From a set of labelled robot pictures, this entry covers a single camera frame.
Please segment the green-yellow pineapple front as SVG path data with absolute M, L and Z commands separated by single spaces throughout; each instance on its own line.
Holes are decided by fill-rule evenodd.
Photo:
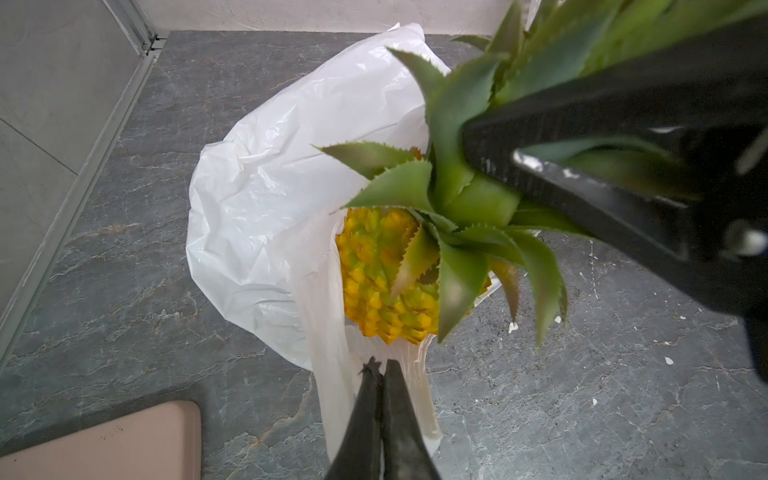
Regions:
M 346 316 L 385 341 L 444 339 L 497 277 L 511 312 L 519 273 L 530 280 L 544 339 L 567 314 L 565 281 L 539 230 L 599 239 L 564 214 L 471 165 L 465 124 L 545 89 L 673 46 L 742 19 L 767 18 L 763 1 L 544 1 L 531 22 L 514 2 L 491 37 L 466 35 L 479 55 L 441 72 L 395 50 L 426 103 L 428 145 L 370 141 L 324 153 L 362 175 L 336 244 Z M 758 370 L 767 367 L 767 315 L 746 318 Z

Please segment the white plastic bag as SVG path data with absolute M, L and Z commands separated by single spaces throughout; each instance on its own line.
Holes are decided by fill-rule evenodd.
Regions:
M 427 344 L 366 337 L 344 316 L 335 236 L 365 179 L 321 151 L 356 140 L 425 146 L 424 100 L 393 49 L 437 61 L 416 23 L 354 43 L 207 145 L 189 188 L 193 280 L 227 321 L 314 373 L 330 457 L 370 358 L 400 363 L 427 450 L 443 437 Z

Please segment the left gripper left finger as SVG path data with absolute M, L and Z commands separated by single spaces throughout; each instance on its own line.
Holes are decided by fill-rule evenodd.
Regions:
M 381 363 L 374 357 L 361 370 L 362 383 L 340 449 L 326 479 L 375 480 L 380 477 L 382 449 Z

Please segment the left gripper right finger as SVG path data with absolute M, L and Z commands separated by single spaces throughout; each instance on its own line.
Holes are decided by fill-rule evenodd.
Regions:
M 424 444 L 400 363 L 390 359 L 383 378 L 382 441 L 387 480 L 440 480 Z

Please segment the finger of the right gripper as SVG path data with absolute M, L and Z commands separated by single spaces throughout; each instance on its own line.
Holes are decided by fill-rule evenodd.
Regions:
M 508 185 L 543 179 L 646 198 L 767 190 L 767 18 L 757 15 L 468 121 L 467 161 Z
M 767 161 L 702 201 L 643 197 L 516 152 L 511 184 L 720 313 L 767 315 Z

